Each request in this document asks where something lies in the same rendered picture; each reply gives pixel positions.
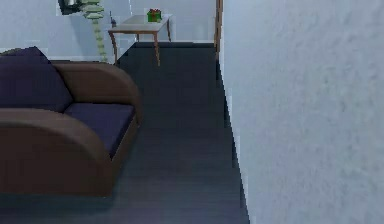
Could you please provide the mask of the white top wooden table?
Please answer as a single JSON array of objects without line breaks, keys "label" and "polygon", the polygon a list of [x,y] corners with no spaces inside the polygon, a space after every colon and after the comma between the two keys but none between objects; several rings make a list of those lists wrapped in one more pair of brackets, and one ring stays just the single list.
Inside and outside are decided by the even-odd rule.
[{"label": "white top wooden table", "polygon": [[116,43],[116,34],[135,34],[139,37],[141,34],[151,34],[154,40],[154,49],[155,56],[157,60],[157,65],[160,65],[160,50],[158,42],[158,33],[166,26],[168,40],[171,40],[170,32],[170,18],[172,14],[163,14],[162,19],[159,22],[149,22],[146,15],[133,15],[123,21],[121,24],[116,25],[115,27],[108,30],[110,36],[113,53],[114,53],[114,62],[118,60],[118,49]]}]

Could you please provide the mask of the green gift box red ribbon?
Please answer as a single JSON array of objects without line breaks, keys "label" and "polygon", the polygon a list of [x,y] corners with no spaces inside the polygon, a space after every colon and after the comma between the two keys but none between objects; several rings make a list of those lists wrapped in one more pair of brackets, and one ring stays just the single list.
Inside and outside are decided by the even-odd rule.
[{"label": "green gift box red ribbon", "polygon": [[162,12],[160,9],[150,9],[147,12],[147,20],[149,22],[160,22],[162,20]]}]

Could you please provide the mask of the brown sofa with purple cushions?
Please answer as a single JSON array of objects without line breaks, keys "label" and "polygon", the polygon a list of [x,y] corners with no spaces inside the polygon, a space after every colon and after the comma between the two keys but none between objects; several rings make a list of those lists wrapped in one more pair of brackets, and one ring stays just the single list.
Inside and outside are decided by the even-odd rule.
[{"label": "brown sofa with purple cushions", "polygon": [[0,53],[0,192],[110,195],[142,120],[138,87],[114,65]]}]

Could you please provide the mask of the brown wooden door frame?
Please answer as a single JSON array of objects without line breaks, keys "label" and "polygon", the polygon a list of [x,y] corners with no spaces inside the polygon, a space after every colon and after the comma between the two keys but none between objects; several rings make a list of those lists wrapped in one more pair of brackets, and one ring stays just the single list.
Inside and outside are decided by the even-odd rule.
[{"label": "brown wooden door frame", "polygon": [[216,0],[214,47],[215,47],[215,58],[217,61],[219,60],[219,53],[220,53],[222,13],[223,13],[223,0]]}]

